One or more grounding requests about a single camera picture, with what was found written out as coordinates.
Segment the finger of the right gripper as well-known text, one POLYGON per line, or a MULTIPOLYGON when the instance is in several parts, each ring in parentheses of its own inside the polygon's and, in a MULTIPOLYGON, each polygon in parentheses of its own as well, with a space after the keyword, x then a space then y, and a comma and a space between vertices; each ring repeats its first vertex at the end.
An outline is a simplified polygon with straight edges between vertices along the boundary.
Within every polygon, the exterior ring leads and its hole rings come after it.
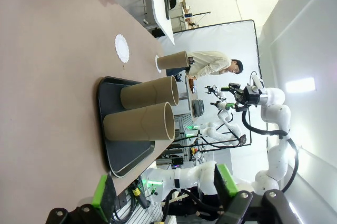
POLYGON ((241 85, 237 83, 229 83, 227 87, 222 87, 221 92, 230 92, 232 95, 244 95, 244 90, 241 89, 241 85))
POLYGON ((227 103, 225 105, 226 110, 234 109, 235 111, 247 111, 247 104, 239 103, 238 101, 235 103, 227 103))

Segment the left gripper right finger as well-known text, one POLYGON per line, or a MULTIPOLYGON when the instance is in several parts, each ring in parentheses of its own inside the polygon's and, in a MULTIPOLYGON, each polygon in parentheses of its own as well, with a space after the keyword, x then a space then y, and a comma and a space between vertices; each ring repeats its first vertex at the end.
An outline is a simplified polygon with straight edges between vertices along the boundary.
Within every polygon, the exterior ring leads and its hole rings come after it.
POLYGON ((214 185, 224 207, 217 223, 294 223, 294 213, 280 190, 268 190, 263 195, 239 191, 225 165, 215 166, 214 185))

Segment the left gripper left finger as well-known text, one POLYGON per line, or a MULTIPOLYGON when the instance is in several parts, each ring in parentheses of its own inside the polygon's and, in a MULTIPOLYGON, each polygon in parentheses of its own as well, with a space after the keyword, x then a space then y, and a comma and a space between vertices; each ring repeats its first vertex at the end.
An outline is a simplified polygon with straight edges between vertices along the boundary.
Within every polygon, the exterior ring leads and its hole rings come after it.
POLYGON ((46 223, 110 223, 116 205, 116 190, 111 175, 102 175, 91 203, 76 207, 73 211, 54 208, 49 212, 46 223))

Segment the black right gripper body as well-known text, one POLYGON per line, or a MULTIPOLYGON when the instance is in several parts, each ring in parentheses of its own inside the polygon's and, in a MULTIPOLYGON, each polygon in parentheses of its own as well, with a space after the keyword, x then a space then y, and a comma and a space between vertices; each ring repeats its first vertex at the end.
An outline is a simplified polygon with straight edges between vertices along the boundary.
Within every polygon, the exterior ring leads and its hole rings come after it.
POLYGON ((246 86, 243 89, 244 103, 247 105, 257 105, 260 102, 261 90, 256 86, 246 86))

